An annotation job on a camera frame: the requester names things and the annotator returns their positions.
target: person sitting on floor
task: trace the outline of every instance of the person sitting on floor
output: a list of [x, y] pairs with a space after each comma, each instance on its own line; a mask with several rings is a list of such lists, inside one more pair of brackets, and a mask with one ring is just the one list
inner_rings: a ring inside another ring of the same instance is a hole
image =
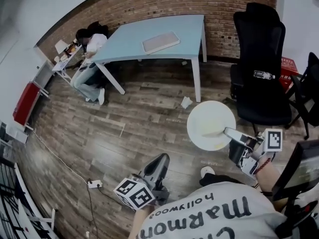
[[[84, 28], [76, 32], [76, 39], [80, 44], [86, 45], [86, 53], [84, 54], [86, 61], [84, 61], [84, 63], [87, 64], [90, 64], [89, 59], [93, 57], [107, 41], [107, 37], [105, 35], [92, 34], [91, 31]], [[85, 82], [90, 79], [98, 70], [99, 68], [96, 65], [88, 66], [84, 70], [83, 68], [80, 68], [74, 74], [71, 80], [71, 86], [84, 94], [86, 96], [86, 101], [96, 101], [98, 99], [99, 104], [102, 105], [104, 103], [105, 89], [97, 89], [94, 86], [85, 84]]]

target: wooden floor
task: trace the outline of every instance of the wooden floor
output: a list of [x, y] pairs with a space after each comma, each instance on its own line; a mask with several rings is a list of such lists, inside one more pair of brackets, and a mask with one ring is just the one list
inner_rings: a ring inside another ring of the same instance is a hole
[[[209, 164], [217, 174], [227, 174], [242, 182], [254, 182], [228, 159], [228, 148], [209, 152], [189, 139], [186, 122], [197, 103], [186, 110], [184, 96], [195, 100], [190, 63], [160, 60], [121, 63], [125, 95], [113, 87], [107, 91], [108, 104], [87, 103], [74, 89], [56, 76], [48, 86], [50, 99], [42, 99], [33, 116], [36, 134], [69, 167], [84, 179], [103, 180], [103, 192], [91, 190], [99, 238], [127, 238], [134, 213], [122, 207], [112, 190], [142, 163], [166, 152], [170, 165], [163, 184], [170, 190], [170, 201], [199, 188], [200, 168]], [[202, 101], [222, 101], [229, 97], [229, 64], [200, 64]], [[234, 106], [237, 128], [253, 134], [251, 125], [240, 120]], [[310, 128], [311, 138], [318, 130]], [[283, 169], [304, 128], [298, 121], [284, 131], [284, 151], [274, 160]], [[52, 155], [32, 134], [26, 145], [14, 143], [27, 187], [38, 207], [47, 214], [59, 210], [56, 229], [66, 239], [90, 238], [96, 234], [86, 184]]]

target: light blue table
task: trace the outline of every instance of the light blue table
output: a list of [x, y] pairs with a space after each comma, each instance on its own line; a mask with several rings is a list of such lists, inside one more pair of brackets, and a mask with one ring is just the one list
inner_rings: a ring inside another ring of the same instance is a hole
[[[180, 44], [150, 55], [144, 52], [143, 41], [170, 31], [175, 32], [180, 39]], [[151, 18], [120, 26], [91, 61], [96, 63], [114, 87], [123, 95], [125, 93], [124, 89], [103, 63], [135, 59], [190, 59], [193, 68], [196, 101], [200, 102], [198, 63], [200, 44], [202, 44], [203, 61], [207, 62], [204, 15]]]

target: person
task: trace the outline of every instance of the person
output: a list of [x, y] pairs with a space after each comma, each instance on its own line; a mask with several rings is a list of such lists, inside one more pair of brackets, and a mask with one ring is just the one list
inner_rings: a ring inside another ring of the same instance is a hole
[[85, 61], [72, 77], [71, 86], [81, 92], [86, 97], [86, 101], [96, 101], [98, 99], [99, 104], [102, 105], [105, 98], [105, 89], [97, 89], [94, 86], [86, 85], [85, 82], [99, 70], [96, 65], [90, 62], [90, 58], [106, 43], [107, 37], [103, 34], [92, 34], [91, 31], [83, 28], [76, 32], [76, 39], [86, 46], [86, 52], [84, 54]]
[[[261, 157], [256, 178], [263, 192], [271, 192], [280, 174], [270, 159]], [[202, 188], [154, 211], [135, 213], [129, 239], [257, 239], [278, 238], [275, 228], [287, 200], [271, 203], [256, 189], [211, 167], [201, 170]]]

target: power strip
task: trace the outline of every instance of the power strip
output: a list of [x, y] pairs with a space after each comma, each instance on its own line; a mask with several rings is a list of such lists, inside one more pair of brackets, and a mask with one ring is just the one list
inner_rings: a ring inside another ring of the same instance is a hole
[[103, 186], [103, 183], [101, 180], [96, 180], [96, 181], [89, 181], [88, 182], [88, 186], [90, 189], [95, 189], [97, 188], [99, 185], [99, 188], [101, 188]]

